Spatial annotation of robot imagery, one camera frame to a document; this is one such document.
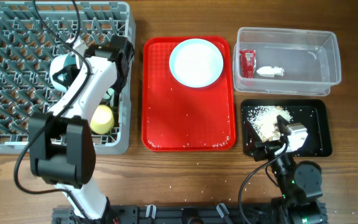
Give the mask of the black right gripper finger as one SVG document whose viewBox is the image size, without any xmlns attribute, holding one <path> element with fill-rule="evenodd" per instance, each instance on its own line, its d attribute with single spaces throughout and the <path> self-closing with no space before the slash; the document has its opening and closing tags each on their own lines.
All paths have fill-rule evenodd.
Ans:
<svg viewBox="0 0 358 224">
<path fill-rule="evenodd" d="M 249 121 L 245 121 L 245 137 L 244 140 L 246 142 L 246 146 L 250 146 L 251 144 L 262 144 L 260 136 L 257 134 L 254 127 L 250 124 Z"/>
<path fill-rule="evenodd" d="M 289 122 L 283 118 L 281 115 L 277 116 L 277 126 L 280 132 L 280 139 L 284 139 L 284 137 L 288 136 L 288 128 Z"/>
</svg>

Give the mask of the blue bowl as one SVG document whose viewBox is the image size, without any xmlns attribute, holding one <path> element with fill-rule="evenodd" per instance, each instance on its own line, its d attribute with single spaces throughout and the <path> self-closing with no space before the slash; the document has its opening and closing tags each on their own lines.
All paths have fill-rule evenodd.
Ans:
<svg viewBox="0 0 358 224">
<path fill-rule="evenodd" d="M 70 54 L 59 55 L 54 58 L 51 62 L 50 66 L 50 80 L 52 82 L 53 87 L 56 89 L 56 72 L 61 70 L 63 67 L 67 65 L 76 65 L 76 58 Z M 66 93 L 68 89 L 56 89 L 60 92 Z"/>
</svg>

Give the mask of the food scraps and rice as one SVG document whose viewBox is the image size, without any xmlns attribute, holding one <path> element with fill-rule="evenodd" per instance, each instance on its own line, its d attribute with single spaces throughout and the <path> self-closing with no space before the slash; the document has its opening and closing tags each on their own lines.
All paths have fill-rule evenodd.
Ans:
<svg viewBox="0 0 358 224">
<path fill-rule="evenodd" d="M 247 113 L 248 122 L 262 142 L 280 139 L 281 134 L 278 128 L 277 116 L 281 116 L 288 122 L 293 120 L 290 112 L 281 106 L 256 106 Z"/>
</svg>

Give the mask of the green bowl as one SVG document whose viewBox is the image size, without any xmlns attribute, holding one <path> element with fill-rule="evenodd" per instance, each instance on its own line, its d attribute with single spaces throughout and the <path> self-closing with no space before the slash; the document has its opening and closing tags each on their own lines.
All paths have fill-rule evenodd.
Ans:
<svg viewBox="0 0 358 224">
<path fill-rule="evenodd" d="M 112 88 L 108 88 L 108 90 L 103 96 L 103 99 L 106 101 L 110 101 L 112 98 L 114 98 L 114 90 Z"/>
</svg>

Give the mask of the white napkin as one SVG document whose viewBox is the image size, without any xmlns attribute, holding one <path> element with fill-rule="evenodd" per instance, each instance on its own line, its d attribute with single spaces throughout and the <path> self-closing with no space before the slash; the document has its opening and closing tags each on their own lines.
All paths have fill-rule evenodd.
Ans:
<svg viewBox="0 0 358 224">
<path fill-rule="evenodd" d="M 274 78 L 275 76 L 284 76 L 285 70 L 281 67 L 264 66 L 260 67 L 256 72 L 262 77 Z"/>
</svg>

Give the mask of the yellow plastic cup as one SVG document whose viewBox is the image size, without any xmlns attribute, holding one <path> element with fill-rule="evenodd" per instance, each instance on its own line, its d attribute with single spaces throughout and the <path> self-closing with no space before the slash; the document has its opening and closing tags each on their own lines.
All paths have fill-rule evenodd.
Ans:
<svg viewBox="0 0 358 224">
<path fill-rule="evenodd" d="M 99 105 L 91 119 L 90 128 L 97 134 L 106 134 L 114 126 L 112 109 L 106 105 Z"/>
</svg>

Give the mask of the red ketchup sachet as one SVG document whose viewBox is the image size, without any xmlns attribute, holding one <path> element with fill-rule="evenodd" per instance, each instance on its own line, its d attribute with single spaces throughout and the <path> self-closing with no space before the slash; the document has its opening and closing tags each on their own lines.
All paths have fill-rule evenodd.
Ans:
<svg viewBox="0 0 358 224">
<path fill-rule="evenodd" d="M 256 68 L 256 51 L 242 49 L 239 51 L 241 60 L 242 77 L 253 78 Z"/>
</svg>

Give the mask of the light blue plate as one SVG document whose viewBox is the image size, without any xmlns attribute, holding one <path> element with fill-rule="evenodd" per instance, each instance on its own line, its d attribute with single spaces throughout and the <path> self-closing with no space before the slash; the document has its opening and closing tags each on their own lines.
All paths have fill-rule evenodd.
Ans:
<svg viewBox="0 0 358 224">
<path fill-rule="evenodd" d="M 223 73 L 221 51 L 205 39 L 188 39 L 173 48 L 168 67 L 174 79 L 189 88 L 212 85 Z"/>
</svg>

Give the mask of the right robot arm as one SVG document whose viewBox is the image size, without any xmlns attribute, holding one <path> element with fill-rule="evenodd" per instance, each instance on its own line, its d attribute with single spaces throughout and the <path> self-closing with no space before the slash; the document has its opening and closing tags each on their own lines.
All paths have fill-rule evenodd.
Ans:
<svg viewBox="0 0 358 224">
<path fill-rule="evenodd" d="M 307 128 L 301 123 L 290 124 L 282 116 L 277 116 L 280 139 L 263 142 L 252 125 L 246 121 L 246 130 L 255 139 L 250 149 L 254 160 L 266 161 L 253 170 L 241 184 L 238 200 L 242 199 L 246 183 L 260 170 L 271 168 L 274 178 L 270 180 L 282 193 L 273 198 L 271 206 L 276 223 L 327 223 L 325 204 L 318 202 L 323 196 L 321 188 L 321 167 L 311 161 L 295 162 L 292 152 L 304 145 L 308 137 Z"/>
</svg>

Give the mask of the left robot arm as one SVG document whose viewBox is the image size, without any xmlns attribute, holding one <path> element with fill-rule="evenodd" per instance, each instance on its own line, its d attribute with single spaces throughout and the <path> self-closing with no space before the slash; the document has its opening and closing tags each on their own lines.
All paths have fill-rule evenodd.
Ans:
<svg viewBox="0 0 358 224">
<path fill-rule="evenodd" d="M 88 223 L 109 223 L 110 203 L 93 179 L 96 164 L 90 122 L 109 88 L 122 91 L 134 56 L 132 42 L 121 36 L 108 45 L 86 46 L 76 40 L 70 47 L 76 62 L 65 65 L 55 58 L 51 72 L 77 70 L 63 98 L 48 113 L 34 113 L 29 120 L 30 168 L 35 176 L 63 192 L 76 216 Z"/>
</svg>

